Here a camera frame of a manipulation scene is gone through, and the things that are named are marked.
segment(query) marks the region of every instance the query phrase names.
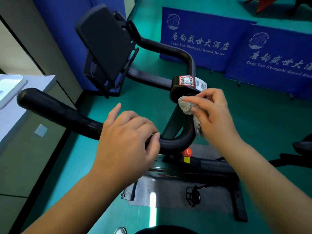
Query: stationary bike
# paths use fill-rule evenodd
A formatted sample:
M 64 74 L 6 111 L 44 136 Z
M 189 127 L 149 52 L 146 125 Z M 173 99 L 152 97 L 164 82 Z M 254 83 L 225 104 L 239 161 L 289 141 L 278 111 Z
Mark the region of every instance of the stationary bike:
M 125 77 L 168 90 L 174 103 L 183 95 L 196 95 L 200 92 L 196 85 L 199 79 L 196 77 L 195 61 L 189 53 L 143 38 L 131 20 L 127 21 L 117 11 L 110 12 L 104 4 L 88 10 L 77 23 L 76 32 L 88 49 L 84 74 L 106 98 L 109 98 L 112 89 L 121 88 Z M 177 57 L 187 65 L 186 75 L 175 76 L 170 80 L 132 68 L 131 64 L 139 51 L 136 46 Z M 19 93 L 17 101 L 21 107 L 78 134 L 95 140 L 100 138 L 103 123 L 79 114 L 40 90 L 25 89 Z M 177 105 L 160 137 L 159 157 L 147 175 L 201 183 L 205 187 L 225 187 L 232 197 L 234 219 L 248 221 L 240 180 L 226 161 L 203 159 L 194 154 L 186 163 L 179 156 L 192 144 L 195 136 L 193 116 L 185 115 Z M 124 199 L 133 200 L 135 185 L 136 183 L 123 192 Z M 192 207 L 200 203 L 198 189 L 189 192 L 188 201 Z

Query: forearm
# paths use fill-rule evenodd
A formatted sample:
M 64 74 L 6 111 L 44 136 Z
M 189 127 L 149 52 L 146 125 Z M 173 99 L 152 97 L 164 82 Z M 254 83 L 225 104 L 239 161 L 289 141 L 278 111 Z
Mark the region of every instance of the forearm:
M 23 234 L 87 233 L 120 192 L 111 179 L 89 173 Z
M 220 151 L 273 228 L 281 233 L 312 232 L 312 200 L 263 156 L 243 141 Z

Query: green floor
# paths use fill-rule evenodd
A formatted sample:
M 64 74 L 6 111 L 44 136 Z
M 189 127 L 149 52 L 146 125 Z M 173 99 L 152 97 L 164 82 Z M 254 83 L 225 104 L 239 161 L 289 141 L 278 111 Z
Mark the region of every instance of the green floor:
M 305 7 L 299 17 L 292 20 L 274 18 L 270 12 L 255 18 L 254 6 L 242 6 L 244 0 L 138 0 L 131 18 L 142 36 L 160 41 L 162 6 L 198 12 L 219 14 L 241 19 L 258 20 L 258 24 L 312 33 L 312 17 Z M 294 0 L 280 0 L 277 7 L 288 8 Z M 140 50 L 134 67 L 166 78 L 184 74 L 182 64 L 161 60 L 157 53 Z M 229 108 L 241 137 L 267 159 L 278 158 L 279 153 L 293 153 L 291 143 L 301 140 L 312 132 L 312 102 L 290 101 L 287 94 L 242 84 L 225 79 L 220 73 L 197 69 L 197 76 L 211 87 L 224 90 Z M 169 93 L 126 79 L 119 98 L 105 99 L 88 96 L 81 110 L 84 114 L 103 122 L 108 112 L 118 102 L 122 110 L 134 110 L 152 120 L 162 131 L 175 105 Z M 90 170 L 98 142 L 72 133 L 56 165 L 53 168 L 31 214 L 25 224 L 29 225 L 51 205 L 58 201 L 82 176 Z M 312 197 L 312 169 L 283 167 L 279 169 L 295 185 Z M 157 224 L 172 224 L 190 228 L 198 233 L 269 233 L 261 214 L 250 197 L 244 192 L 249 222 L 239 223 L 232 215 L 212 212 L 158 209 Z M 108 210 L 91 229 L 90 233 L 113 234 L 116 228 L 126 227 L 129 234 L 149 226 L 149 207 L 130 206 L 117 197 Z

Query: blue banner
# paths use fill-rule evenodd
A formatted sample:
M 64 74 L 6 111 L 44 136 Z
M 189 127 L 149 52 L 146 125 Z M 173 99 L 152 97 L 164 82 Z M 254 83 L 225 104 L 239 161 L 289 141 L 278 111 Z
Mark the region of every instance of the blue banner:
M 196 66 L 225 71 L 252 23 L 256 22 L 163 7 L 160 42 L 187 51 Z M 181 62 L 164 54 L 160 58 Z
M 252 25 L 224 76 L 299 95 L 312 86 L 312 35 Z

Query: gray towel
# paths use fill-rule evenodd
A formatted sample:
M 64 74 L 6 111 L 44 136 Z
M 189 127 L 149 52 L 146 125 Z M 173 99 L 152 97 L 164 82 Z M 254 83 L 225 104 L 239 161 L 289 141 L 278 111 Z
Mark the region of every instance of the gray towel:
M 178 100 L 178 104 L 181 108 L 181 110 L 187 114 L 187 115 L 193 115 L 193 113 L 190 111 L 191 107 L 197 107 L 199 108 L 200 110 L 203 110 L 201 109 L 198 105 L 196 104 L 193 104 L 191 102 L 184 102 L 182 99 L 185 98 L 186 96 L 182 96 L 179 98 Z M 194 127 L 195 127 L 195 131 L 196 131 L 196 134 L 197 135 L 201 135 L 201 127 L 200 127 L 200 121 L 198 120 L 198 118 L 194 115 L 193 117 L 193 120 L 194 120 Z

